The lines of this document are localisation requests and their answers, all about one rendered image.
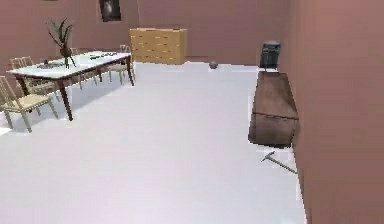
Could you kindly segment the grey long-handled tool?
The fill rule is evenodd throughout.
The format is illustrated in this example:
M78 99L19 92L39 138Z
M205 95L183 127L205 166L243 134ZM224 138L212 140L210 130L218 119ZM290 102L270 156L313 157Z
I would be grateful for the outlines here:
M267 153L264 158L261 160L261 162L264 162L265 160L269 160L277 165L279 165L280 167L288 170L289 172L291 173L294 173L294 174L298 174L296 170L292 169L291 167L287 166L286 164L282 163L281 161L275 159L273 157L273 155L275 154L275 151L271 151L269 153Z

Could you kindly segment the dark metal garbage can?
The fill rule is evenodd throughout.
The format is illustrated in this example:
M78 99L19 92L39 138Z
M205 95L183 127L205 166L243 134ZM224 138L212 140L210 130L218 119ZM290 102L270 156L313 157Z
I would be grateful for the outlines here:
M281 43L279 41L270 40L264 42L259 67L265 69L276 69L278 66L280 49Z

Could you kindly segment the brown wooden sideboard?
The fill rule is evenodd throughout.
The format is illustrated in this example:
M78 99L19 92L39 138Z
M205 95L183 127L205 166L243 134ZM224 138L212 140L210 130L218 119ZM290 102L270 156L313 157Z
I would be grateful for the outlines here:
M251 112L249 142L277 148L289 147L298 121L288 75L260 72Z

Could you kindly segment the light wooden chest of drawers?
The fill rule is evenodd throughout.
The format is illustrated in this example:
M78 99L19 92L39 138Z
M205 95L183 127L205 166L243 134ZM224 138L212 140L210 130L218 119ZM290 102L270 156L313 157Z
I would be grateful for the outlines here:
M181 65L186 62L187 29L136 28L129 30L134 60Z

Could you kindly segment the beige wooden chair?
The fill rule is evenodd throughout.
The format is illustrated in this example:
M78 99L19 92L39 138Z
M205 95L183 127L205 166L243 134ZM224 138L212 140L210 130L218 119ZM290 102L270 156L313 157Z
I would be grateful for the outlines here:
M79 55L79 50L77 48L71 48L72 55ZM96 78L97 72L95 70L91 70L89 72L80 74L78 76L78 83L79 88L83 89L82 82L86 81L88 78L92 78L94 81L94 84L97 84L97 78Z
M38 94L29 94L23 97L17 97L5 77L0 77L0 93L4 99L4 103L0 104L0 110L4 112L10 129L13 129L10 114L18 113L23 118L28 132L31 133L32 128L27 117L27 113L29 111L36 110L38 115L41 115L40 108L43 105L48 105L53 115L58 118L58 113L53 105L51 97Z
M120 84L123 84L123 78L125 77L125 73L130 72L133 76L133 80L136 80L136 75L134 73L134 61L130 59L129 65L126 65L126 61L122 60L117 64L113 64L107 67L109 80L112 80L112 73L117 72L119 75Z
M30 56L13 58L10 60L13 69L23 68L34 65ZM48 95L53 93L57 100L60 100L57 94L57 84L53 81L43 79L24 78L24 83L29 93L38 95Z

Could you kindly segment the white top dining table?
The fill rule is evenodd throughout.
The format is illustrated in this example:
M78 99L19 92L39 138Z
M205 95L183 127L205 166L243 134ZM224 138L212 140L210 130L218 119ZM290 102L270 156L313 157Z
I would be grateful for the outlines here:
M58 67L54 69L39 69L37 68L38 64L9 70L8 73L12 74L16 80L19 82L22 87L23 92L28 95L28 89L25 86L24 78L33 78L33 79L43 79L56 82L58 89L60 90L63 103L70 121L73 120L71 107L68 101L67 92L65 90L64 81L70 80L72 77L79 76L80 74L95 70L99 76L99 80L102 80L102 74L100 69L107 65L116 64L122 60L126 61L126 65L129 65L130 59L132 58L131 53L118 53L112 57L103 57L95 60L90 60L90 55L100 55L103 51L91 51L83 54L75 55L72 58L74 59L75 64L70 64L69 68ZM128 72L129 80L132 86L134 86L133 76Z

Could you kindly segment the dark framed wall picture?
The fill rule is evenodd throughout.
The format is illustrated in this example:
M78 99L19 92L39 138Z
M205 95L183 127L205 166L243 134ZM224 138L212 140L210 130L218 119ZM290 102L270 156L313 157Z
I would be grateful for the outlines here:
M121 20L119 0L99 0L99 7L103 22Z

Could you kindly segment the house plant in brown vase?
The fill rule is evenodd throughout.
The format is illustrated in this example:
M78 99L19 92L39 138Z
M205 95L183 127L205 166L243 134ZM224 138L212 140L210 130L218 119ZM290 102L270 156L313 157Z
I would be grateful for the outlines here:
M68 47L68 40L73 30L73 25L67 24L66 21L67 19L63 19L60 23L57 23L53 19L50 19L47 32L59 47L60 54L64 58L65 67L69 68L69 63L75 64L72 58L72 50Z

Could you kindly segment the dark flat item on table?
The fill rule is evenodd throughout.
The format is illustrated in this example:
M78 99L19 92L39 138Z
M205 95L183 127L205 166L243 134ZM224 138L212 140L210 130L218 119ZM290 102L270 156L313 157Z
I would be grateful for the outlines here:
M107 53L103 53L100 55L90 55L90 60L95 60L95 59L103 58L103 57L112 57L112 56L115 56L117 54L118 54L117 52L107 52Z

